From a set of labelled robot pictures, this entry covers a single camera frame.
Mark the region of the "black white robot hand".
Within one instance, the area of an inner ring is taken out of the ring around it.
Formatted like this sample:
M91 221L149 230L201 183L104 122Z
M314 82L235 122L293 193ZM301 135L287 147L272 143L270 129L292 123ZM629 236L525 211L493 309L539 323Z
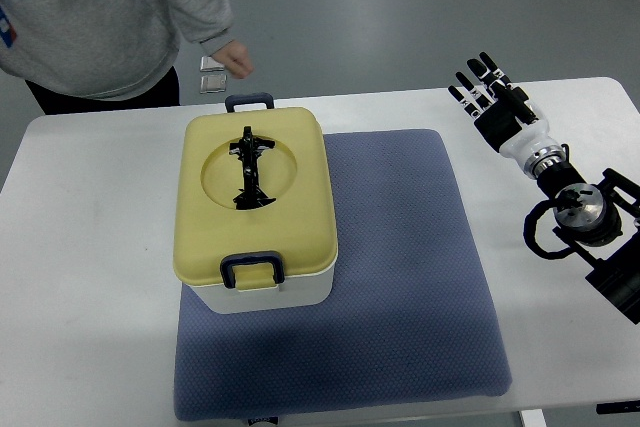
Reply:
M542 111L487 53L469 59L467 66L480 84L458 72L461 86L450 86L448 92L495 152L514 160L532 179L567 159L565 148L550 137Z

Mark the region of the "person's bare hand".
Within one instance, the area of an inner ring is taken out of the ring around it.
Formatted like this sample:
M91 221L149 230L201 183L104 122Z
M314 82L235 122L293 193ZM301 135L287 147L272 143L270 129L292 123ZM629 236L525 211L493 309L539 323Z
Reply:
M236 79L246 79L254 72L248 48L237 40L232 40L214 52L211 57Z

